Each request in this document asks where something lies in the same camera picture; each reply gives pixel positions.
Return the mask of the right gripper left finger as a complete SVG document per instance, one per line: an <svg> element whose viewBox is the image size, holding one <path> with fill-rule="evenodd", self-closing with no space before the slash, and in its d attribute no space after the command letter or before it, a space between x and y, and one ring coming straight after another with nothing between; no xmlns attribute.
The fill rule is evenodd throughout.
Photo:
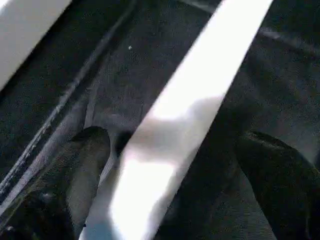
<svg viewBox="0 0 320 240"><path fill-rule="evenodd" d="M2 240L77 240L111 152L106 129L68 141L0 216Z"/></svg>

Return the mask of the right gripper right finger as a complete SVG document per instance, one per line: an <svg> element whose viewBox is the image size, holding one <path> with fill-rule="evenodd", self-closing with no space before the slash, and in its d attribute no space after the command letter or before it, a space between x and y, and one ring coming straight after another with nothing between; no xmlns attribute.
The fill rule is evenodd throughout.
<svg viewBox="0 0 320 240"><path fill-rule="evenodd" d="M270 135L246 132L237 161L278 240L320 238L320 172L296 149Z"/></svg>

